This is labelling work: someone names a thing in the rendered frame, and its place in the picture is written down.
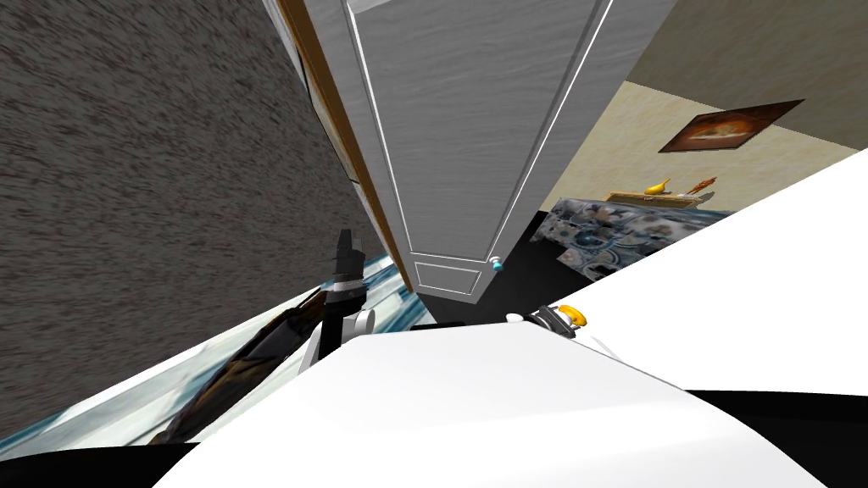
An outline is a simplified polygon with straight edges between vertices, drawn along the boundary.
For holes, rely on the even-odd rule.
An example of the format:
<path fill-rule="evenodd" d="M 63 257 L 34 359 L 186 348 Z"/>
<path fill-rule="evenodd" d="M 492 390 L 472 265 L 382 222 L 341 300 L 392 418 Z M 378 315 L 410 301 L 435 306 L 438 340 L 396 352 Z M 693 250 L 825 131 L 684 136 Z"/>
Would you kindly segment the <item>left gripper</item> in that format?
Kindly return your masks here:
<path fill-rule="evenodd" d="M 335 283 L 363 278 L 365 254 L 361 250 L 360 239 L 354 238 L 350 229 L 340 231 L 334 261 Z"/>

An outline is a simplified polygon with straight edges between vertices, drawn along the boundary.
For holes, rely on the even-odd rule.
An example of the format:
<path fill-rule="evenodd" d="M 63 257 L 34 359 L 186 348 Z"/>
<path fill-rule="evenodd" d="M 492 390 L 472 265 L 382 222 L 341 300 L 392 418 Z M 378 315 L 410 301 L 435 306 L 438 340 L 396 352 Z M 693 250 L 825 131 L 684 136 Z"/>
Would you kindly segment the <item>grey panelled door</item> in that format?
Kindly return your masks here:
<path fill-rule="evenodd" d="M 677 0 L 261 0 L 413 291 L 478 302 Z"/>

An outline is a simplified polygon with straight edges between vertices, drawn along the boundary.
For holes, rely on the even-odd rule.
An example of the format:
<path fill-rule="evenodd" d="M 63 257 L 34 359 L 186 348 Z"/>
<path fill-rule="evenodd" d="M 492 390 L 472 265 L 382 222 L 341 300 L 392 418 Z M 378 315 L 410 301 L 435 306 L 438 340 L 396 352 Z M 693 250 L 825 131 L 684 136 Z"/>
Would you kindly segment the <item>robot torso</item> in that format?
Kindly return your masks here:
<path fill-rule="evenodd" d="M 587 316 L 352 339 L 154 488 L 827 488 L 690 393 L 723 382 L 708 330 Z"/>

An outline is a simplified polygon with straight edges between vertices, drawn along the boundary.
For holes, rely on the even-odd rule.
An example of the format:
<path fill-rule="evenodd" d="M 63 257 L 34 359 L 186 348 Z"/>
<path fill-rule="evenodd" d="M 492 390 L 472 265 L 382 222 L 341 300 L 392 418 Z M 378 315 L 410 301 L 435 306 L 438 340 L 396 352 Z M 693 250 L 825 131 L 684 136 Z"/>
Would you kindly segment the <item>patterned tile counter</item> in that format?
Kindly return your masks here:
<path fill-rule="evenodd" d="M 531 242 L 562 246 L 560 263 L 599 281 L 729 217 L 696 197 L 611 192 L 604 200 L 559 199 Z"/>

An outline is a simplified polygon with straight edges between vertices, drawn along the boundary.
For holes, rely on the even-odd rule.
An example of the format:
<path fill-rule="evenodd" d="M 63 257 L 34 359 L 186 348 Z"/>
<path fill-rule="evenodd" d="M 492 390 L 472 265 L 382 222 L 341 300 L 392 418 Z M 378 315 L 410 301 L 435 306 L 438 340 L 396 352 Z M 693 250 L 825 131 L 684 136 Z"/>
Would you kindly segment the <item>brown framed picture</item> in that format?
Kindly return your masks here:
<path fill-rule="evenodd" d="M 696 115 L 659 153 L 737 149 L 803 101 L 797 99 Z"/>

